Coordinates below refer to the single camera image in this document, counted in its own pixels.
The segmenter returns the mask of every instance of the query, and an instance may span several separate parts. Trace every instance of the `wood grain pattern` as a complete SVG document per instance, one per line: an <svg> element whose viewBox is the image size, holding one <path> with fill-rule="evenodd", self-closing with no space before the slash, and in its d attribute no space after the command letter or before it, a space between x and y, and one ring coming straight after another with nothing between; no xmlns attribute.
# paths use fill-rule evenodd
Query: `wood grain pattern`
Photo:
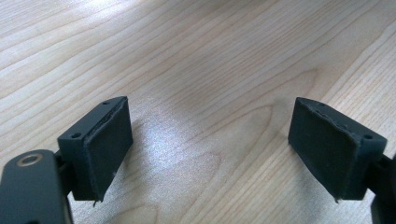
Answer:
<svg viewBox="0 0 396 224"><path fill-rule="evenodd" d="M395 151L396 1L3 1L0 167L107 98L134 146L76 223L370 223L335 203L288 146L296 96Z"/></svg>

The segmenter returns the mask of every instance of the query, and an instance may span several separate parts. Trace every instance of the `black plastic bracket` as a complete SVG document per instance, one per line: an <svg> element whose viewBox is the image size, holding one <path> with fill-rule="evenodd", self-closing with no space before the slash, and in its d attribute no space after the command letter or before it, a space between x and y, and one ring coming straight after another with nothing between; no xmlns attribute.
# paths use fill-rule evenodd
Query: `black plastic bracket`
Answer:
<svg viewBox="0 0 396 224"><path fill-rule="evenodd" d="M297 98L289 143L336 200L362 200L370 189L373 221L396 221L395 162L383 155L386 138L328 105Z"/></svg>
<svg viewBox="0 0 396 224"><path fill-rule="evenodd" d="M35 150L6 164L0 223L72 223L67 194L102 201L132 143L128 98L102 102L58 138L56 154Z"/></svg>

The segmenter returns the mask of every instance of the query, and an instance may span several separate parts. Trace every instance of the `round joint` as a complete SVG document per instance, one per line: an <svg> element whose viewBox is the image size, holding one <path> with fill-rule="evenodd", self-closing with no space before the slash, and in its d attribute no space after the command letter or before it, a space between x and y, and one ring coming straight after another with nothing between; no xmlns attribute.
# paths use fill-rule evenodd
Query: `round joint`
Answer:
<svg viewBox="0 0 396 224"><path fill-rule="evenodd" d="M30 154L30 155L24 156L23 158L20 158L17 161L17 165L20 167L30 166L30 165L38 163L39 161L41 161L41 159L43 159L43 155L41 155L39 153Z"/></svg>

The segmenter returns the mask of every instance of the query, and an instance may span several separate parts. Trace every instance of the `wooden surface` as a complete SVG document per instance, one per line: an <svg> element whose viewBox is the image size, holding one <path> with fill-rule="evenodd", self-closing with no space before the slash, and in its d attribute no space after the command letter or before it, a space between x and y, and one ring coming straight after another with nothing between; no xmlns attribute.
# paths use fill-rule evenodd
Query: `wooden surface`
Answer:
<svg viewBox="0 0 396 224"><path fill-rule="evenodd" d="M396 1L2 1L0 166L127 95L134 146L78 223L370 223L288 146L294 99L395 153Z"/></svg>

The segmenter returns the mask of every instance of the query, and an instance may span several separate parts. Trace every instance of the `wood grain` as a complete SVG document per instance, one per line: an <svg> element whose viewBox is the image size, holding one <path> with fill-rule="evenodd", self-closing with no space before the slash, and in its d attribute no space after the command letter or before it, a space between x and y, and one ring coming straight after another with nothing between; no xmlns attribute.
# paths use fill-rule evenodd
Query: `wood grain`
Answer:
<svg viewBox="0 0 396 224"><path fill-rule="evenodd" d="M107 98L134 146L76 223L370 223L288 146L294 99L327 103L395 151L396 1L2 1L0 167Z"/></svg>

